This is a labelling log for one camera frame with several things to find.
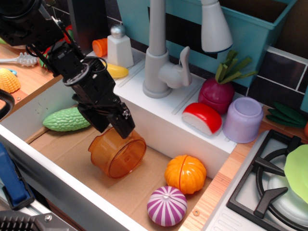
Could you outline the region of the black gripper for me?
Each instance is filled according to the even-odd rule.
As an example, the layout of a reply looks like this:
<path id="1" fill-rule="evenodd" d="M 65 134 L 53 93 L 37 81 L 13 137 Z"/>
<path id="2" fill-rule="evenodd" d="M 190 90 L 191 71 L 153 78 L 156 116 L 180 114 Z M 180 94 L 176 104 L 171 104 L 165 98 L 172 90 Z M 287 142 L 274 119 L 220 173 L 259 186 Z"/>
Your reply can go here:
<path id="1" fill-rule="evenodd" d="M 72 87 L 79 112 L 100 133 L 109 124 L 123 139 L 134 130 L 129 109 L 114 94 L 115 81 L 103 58 L 85 57 L 73 73 L 64 76 L 64 84 Z"/>

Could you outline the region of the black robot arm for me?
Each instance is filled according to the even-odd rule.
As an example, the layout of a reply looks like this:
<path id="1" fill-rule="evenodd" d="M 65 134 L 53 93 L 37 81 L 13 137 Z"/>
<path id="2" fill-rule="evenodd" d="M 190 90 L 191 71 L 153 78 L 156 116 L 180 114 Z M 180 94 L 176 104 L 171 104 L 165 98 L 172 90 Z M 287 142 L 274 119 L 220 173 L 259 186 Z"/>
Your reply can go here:
<path id="1" fill-rule="evenodd" d="M 107 62 L 84 55 L 63 22 L 50 16 L 41 0 L 2 0 L 0 37 L 11 46 L 25 45 L 54 77 L 61 75 L 75 92 L 79 112 L 98 131 L 112 125 L 124 139 L 134 130 L 128 107 L 114 94 Z"/>

